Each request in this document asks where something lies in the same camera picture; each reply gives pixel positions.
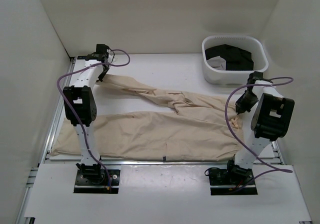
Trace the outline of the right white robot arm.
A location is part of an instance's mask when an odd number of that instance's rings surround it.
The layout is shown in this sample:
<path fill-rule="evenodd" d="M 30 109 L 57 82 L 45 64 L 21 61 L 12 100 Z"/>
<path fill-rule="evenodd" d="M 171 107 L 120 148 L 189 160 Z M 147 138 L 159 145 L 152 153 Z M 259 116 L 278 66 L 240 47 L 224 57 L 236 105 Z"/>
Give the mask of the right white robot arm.
<path fill-rule="evenodd" d="M 237 114 L 253 111 L 250 129 L 251 143 L 245 144 L 230 128 L 231 134 L 242 145 L 232 160 L 227 163 L 224 177 L 230 184 L 239 181 L 248 183 L 253 179 L 252 167 L 261 152 L 271 142 L 283 138 L 289 129 L 295 101 L 282 96 L 276 90 L 277 84 L 273 79 L 266 79 L 262 72 L 255 71 L 247 79 L 247 84 L 237 88 L 232 94 L 241 89 L 244 93 L 235 102 Z"/>

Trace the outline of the white front cover plate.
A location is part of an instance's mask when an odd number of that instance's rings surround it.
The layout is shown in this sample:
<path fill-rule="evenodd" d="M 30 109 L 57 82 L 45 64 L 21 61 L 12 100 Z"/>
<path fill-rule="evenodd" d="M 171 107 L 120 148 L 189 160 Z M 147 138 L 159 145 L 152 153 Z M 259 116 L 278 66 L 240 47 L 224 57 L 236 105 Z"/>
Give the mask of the white front cover plate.
<path fill-rule="evenodd" d="M 256 195 L 213 196 L 204 165 L 123 165 L 117 194 L 74 193 L 73 164 L 43 164 L 26 217 L 37 224 L 297 224 L 310 221 L 294 173 L 264 174 Z"/>

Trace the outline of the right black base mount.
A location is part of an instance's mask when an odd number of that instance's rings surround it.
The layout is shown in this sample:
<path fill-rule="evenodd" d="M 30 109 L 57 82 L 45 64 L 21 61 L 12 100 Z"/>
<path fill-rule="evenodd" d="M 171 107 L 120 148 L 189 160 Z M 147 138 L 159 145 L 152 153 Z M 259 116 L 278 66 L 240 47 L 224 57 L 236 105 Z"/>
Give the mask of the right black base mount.
<path fill-rule="evenodd" d="M 226 169 L 210 167 L 204 171 L 209 179 L 211 196 L 257 195 L 252 169 L 231 164 Z"/>

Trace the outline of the white plastic basket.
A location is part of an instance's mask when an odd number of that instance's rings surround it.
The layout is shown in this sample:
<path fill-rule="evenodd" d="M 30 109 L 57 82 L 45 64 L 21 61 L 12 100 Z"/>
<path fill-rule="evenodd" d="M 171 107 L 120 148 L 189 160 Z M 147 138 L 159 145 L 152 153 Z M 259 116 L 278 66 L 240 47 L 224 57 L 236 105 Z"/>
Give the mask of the white plastic basket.
<path fill-rule="evenodd" d="M 242 85 L 251 73 L 264 73 L 269 67 L 262 44 L 251 36 L 212 35 L 201 48 L 203 76 L 210 84 Z"/>

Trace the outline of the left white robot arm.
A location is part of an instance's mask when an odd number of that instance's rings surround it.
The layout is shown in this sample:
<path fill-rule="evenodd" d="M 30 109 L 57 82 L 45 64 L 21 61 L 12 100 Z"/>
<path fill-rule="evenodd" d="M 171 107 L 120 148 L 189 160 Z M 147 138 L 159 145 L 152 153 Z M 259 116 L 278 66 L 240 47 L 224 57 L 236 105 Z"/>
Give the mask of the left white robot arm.
<path fill-rule="evenodd" d="M 97 117 L 97 106 L 92 89 L 110 69 L 109 51 L 109 46 L 97 44 L 95 52 L 85 57 L 84 68 L 70 74 L 79 73 L 76 81 L 62 90 L 65 117 L 74 126 L 80 146 L 81 161 L 77 167 L 94 185 L 108 187 L 111 186 L 110 174 L 102 164 L 95 144 L 93 122 Z"/>

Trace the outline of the beige trousers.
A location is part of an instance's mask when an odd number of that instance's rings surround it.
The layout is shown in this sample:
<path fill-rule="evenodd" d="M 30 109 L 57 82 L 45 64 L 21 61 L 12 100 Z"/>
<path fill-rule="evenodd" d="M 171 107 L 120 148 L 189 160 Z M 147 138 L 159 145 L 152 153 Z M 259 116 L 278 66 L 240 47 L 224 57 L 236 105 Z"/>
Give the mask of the beige trousers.
<path fill-rule="evenodd" d="M 152 87 L 132 77 L 108 74 L 102 91 L 146 98 L 170 112 L 135 111 L 100 115 L 93 123 L 95 146 L 103 157 L 141 161 L 222 161 L 244 141 L 234 104 L 220 96 Z"/>

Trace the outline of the black trousers in basket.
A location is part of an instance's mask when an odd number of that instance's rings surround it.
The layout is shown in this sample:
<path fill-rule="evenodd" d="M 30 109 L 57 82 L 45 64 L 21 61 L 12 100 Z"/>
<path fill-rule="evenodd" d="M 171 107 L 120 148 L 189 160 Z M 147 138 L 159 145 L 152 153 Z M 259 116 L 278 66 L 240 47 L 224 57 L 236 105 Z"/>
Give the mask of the black trousers in basket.
<path fill-rule="evenodd" d="M 253 71 L 252 53 L 236 46 L 222 44 L 205 49 L 210 67 L 219 71 Z"/>

